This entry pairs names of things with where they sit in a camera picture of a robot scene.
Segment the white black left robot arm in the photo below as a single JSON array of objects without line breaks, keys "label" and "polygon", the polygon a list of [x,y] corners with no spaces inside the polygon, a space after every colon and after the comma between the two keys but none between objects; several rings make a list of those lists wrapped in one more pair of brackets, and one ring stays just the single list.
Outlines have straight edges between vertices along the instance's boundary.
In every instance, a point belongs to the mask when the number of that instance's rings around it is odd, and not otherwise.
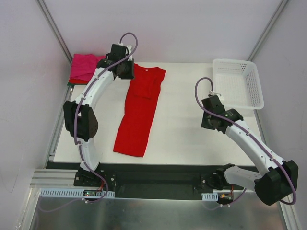
[{"label": "white black left robot arm", "polygon": [[98,100],[115,80],[115,78],[134,78],[134,59],[136,50],[131,45],[113,44],[105,59],[97,63],[89,83],[74,101],[66,101],[63,105],[64,123],[66,130],[73,137],[80,155],[78,177],[81,182],[90,186],[107,185],[106,180],[97,172],[99,155],[95,149],[94,138],[99,124],[94,110]]}]

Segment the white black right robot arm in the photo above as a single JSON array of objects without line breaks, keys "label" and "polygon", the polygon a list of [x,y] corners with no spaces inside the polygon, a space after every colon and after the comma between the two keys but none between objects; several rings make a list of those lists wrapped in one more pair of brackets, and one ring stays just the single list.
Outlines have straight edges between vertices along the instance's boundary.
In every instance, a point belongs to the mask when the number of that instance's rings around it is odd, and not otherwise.
[{"label": "white black right robot arm", "polygon": [[232,139],[250,158],[257,172],[227,164],[208,179],[209,186],[221,190],[239,185],[252,190],[266,205],[278,201],[294,205],[297,201],[298,165],[285,161],[256,137],[236,109],[226,110],[217,95],[197,100],[203,110],[201,127],[217,130]]}]

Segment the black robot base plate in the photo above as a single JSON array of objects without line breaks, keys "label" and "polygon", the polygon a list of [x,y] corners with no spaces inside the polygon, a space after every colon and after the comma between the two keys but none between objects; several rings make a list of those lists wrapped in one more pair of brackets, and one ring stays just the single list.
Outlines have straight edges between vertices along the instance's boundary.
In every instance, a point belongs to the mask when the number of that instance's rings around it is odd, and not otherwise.
[{"label": "black robot base plate", "polygon": [[201,200],[212,189],[206,184],[219,165],[99,164],[95,173],[78,169],[73,185],[104,188],[116,198]]}]

